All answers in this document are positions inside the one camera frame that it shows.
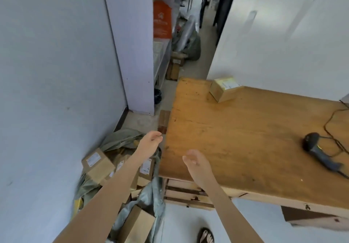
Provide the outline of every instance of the foot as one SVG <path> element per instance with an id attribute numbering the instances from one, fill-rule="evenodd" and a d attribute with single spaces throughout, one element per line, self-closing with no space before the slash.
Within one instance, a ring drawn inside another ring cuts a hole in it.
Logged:
<path id="1" fill-rule="evenodd" d="M 200 232 L 198 233 L 198 243 L 214 243 L 214 237 L 208 228 L 201 228 Z"/>

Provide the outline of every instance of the drawer handle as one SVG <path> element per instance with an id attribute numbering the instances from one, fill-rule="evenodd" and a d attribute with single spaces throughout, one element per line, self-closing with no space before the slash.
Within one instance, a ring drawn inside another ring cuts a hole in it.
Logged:
<path id="1" fill-rule="evenodd" d="M 198 199 L 198 197 L 197 197 L 197 196 L 195 196 L 195 198 L 194 198 L 194 199 L 190 199 L 190 201 L 196 201 L 196 202 L 199 202 L 200 200 Z"/>

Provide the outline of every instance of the pile of packages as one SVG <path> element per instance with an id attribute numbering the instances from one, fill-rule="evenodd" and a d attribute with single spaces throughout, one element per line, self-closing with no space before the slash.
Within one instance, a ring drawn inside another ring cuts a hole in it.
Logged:
<path id="1" fill-rule="evenodd" d="M 73 216 L 86 205 L 134 153 L 143 133 L 123 129 L 108 135 L 101 146 L 83 158 L 83 175 L 75 195 Z M 123 200 L 107 242 L 152 242 L 164 212 L 160 195 L 161 150 L 144 161 L 137 171 L 130 193 Z"/>
<path id="2" fill-rule="evenodd" d="M 134 152 L 129 148 L 118 148 L 115 150 L 102 152 L 97 148 L 94 152 L 87 155 L 81 162 L 83 171 L 90 179 L 101 186 L 105 185 L 107 181 L 118 171 L 131 157 Z M 134 176 L 132 185 L 130 187 L 130 194 L 124 199 L 123 203 L 128 203 L 131 199 L 136 199 L 148 183 L 151 182 L 154 173 L 155 158 L 148 158 L 143 162 L 142 166 Z"/>

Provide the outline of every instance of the table top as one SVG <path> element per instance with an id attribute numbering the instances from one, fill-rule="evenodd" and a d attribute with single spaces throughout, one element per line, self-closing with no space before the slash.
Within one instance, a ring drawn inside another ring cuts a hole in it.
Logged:
<path id="1" fill-rule="evenodd" d="M 182 78 L 171 111 L 159 175 L 192 181 L 182 161 L 188 149 L 206 155 L 222 186 L 349 209 L 349 180 L 330 172 L 301 147 L 340 102 L 244 87 L 234 100 L 217 103 L 211 81 Z M 349 148 L 349 111 L 338 112 L 327 129 Z M 338 151 L 323 139 L 325 153 Z M 349 155 L 335 161 L 349 165 Z"/>

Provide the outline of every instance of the orange bag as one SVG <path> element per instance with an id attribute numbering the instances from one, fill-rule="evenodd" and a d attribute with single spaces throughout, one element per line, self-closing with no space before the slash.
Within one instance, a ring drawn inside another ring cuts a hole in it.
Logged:
<path id="1" fill-rule="evenodd" d="M 162 0 L 154 1 L 154 38 L 172 38 L 171 11 Z"/>

